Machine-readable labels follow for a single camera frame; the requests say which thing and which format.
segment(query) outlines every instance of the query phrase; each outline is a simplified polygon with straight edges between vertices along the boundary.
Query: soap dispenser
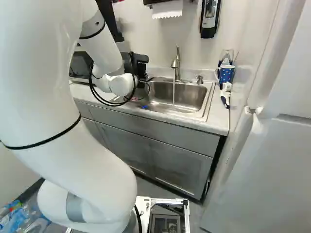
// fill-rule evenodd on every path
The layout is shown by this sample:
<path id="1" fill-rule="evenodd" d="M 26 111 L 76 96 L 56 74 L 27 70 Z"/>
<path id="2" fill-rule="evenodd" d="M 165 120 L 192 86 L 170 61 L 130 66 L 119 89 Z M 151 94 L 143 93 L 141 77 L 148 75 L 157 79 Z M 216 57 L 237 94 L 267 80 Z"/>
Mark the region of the soap dispenser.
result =
<path id="1" fill-rule="evenodd" d="M 221 0 L 202 0 L 200 18 L 201 38 L 213 38 L 218 26 Z"/>

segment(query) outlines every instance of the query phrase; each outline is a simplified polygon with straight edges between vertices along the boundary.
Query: white countertop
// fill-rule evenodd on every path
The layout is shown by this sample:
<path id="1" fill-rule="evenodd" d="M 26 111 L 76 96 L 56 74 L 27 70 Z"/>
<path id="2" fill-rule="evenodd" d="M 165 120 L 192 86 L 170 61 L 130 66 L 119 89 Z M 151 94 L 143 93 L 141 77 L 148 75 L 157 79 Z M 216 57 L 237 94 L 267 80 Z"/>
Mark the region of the white countertop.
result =
<path id="1" fill-rule="evenodd" d="M 96 91 L 106 100 L 111 100 L 115 97 L 112 93 L 105 93 L 102 92 L 97 87 L 95 88 Z M 229 132 L 229 111 L 225 109 L 222 101 L 220 100 L 220 90 L 219 86 L 215 86 L 214 95 L 212 98 L 208 118 L 206 122 L 197 121 L 193 119 L 187 119 L 183 117 L 171 116 L 164 113 L 153 112 L 145 109 L 140 108 L 132 108 L 129 107 L 127 104 L 122 105 L 120 107 L 109 107 L 100 102 L 98 102 L 95 97 L 92 95 L 89 86 L 77 83 L 70 83 L 70 91 L 73 98 L 76 101 L 91 104 L 94 106 L 112 109 L 115 111 L 128 113 L 140 117 L 146 117 L 162 122 L 167 122 L 170 124 L 180 125 L 196 130 L 201 130 L 209 133 L 215 133 L 219 135 L 228 135 Z"/>

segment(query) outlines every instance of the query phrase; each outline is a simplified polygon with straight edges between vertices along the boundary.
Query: polka dot cup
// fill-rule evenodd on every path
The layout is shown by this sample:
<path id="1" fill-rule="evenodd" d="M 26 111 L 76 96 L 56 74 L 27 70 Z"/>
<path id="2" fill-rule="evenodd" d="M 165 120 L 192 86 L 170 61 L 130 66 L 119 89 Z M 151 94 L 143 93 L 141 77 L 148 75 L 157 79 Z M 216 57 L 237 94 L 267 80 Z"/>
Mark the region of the polka dot cup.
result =
<path id="1" fill-rule="evenodd" d="M 223 84 L 225 82 L 232 82 L 235 66 L 232 65 L 221 65 L 218 67 L 219 69 L 219 84 Z"/>

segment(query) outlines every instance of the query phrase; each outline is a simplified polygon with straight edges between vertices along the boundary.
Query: cable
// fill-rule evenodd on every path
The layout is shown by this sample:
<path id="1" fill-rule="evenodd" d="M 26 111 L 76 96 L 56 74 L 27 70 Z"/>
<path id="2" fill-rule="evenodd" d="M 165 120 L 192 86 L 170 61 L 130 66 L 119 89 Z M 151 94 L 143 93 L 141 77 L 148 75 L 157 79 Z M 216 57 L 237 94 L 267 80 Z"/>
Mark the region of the cable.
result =
<path id="1" fill-rule="evenodd" d="M 135 93 L 135 90 L 136 90 L 136 85 L 135 85 L 135 76 L 134 76 L 134 68 L 133 68 L 133 61 L 132 61 L 132 56 L 133 56 L 133 52 L 130 52 L 128 54 L 128 61 L 131 65 L 131 71 L 132 71 L 132 77 L 133 77 L 133 83 L 134 83 L 134 87 L 133 87 L 133 90 L 132 90 L 132 93 L 129 97 L 129 99 L 127 99 L 126 101 L 124 102 L 121 102 L 121 103 L 115 103 L 115 102 L 109 102 L 105 99 L 103 99 L 98 93 L 97 91 L 95 90 L 94 88 L 94 84 L 92 82 L 92 75 L 89 77 L 88 81 L 89 81 L 89 87 L 90 87 L 90 90 L 91 90 L 91 93 L 93 94 L 93 96 L 100 102 L 100 103 L 103 103 L 107 106 L 110 106 L 110 107 L 118 107 L 118 106 L 121 106 L 121 105 L 124 105 L 125 103 L 127 103 L 128 101 L 130 101 L 132 99 L 132 97 L 134 96 L 134 93 Z"/>
<path id="2" fill-rule="evenodd" d="M 138 212 L 138 209 L 137 209 L 136 205 L 134 205 L 134 209 L 135 209 L 135 213 L 136 213 L 136 217 L 137 217 L 137 222 L 138 222 L 138 231 L 139 231 L 139 233 L 142 233 L 141 219 L 140 219 L 140 215 L 139 215 L 139 212 Z"/>
<path id="3" fill-rule="evenodd" d="M 138 82 L 145 83 L 145 84 L 147 84 L 147 85 L 148 85 L 147 95 L 146 95 L 146 96 L 144 96 L 144 97 L 142 97 L 142 98 L 140 98 L 140 99 L 138 99 L 138 100 L 143 100 L 144 98 L 148 97 L 148 95 L 149 95 L 149 93 L 150 93 L 150 85 L 149 85 L 149 83 L 147 83 L 147 82 L 145 82 L 145 81 L 141 81 L 141 80 L 139 80 Z"/>
<path id="4" fill-rule="evenodd" d="M 142 100 L 142 99 L 146 98 L 146 97 L 149 95 L 149 93 L 150 93 L 150 85 L 149 85 L 149 83 L 143 82 L 143 81 L 141 81 L 141 82 L 142 82 L 142 83 L 146 83 L 146 84 L 148 85 L 148 92 L 147 92 L 147 95 L 146 95 L 145 97 L 140 98 L 140 99 L 138 99 L 138 100 Z"/>

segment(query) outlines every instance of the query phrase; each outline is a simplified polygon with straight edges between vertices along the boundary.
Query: blue cup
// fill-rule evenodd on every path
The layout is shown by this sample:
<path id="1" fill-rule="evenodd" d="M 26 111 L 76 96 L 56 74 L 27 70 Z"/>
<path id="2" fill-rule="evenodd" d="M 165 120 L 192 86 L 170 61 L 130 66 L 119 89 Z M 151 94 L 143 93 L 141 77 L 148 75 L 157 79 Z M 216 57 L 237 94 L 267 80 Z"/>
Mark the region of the blue cup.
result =
<path id="1" fill-rule="evenodd" d="M 226 82 L 232 83 L 234 70 L 235 66 L 233 65 L 220 65 L 220 67 L 215 70 L 215 77 L 218 79 L 220 86 Z"/>

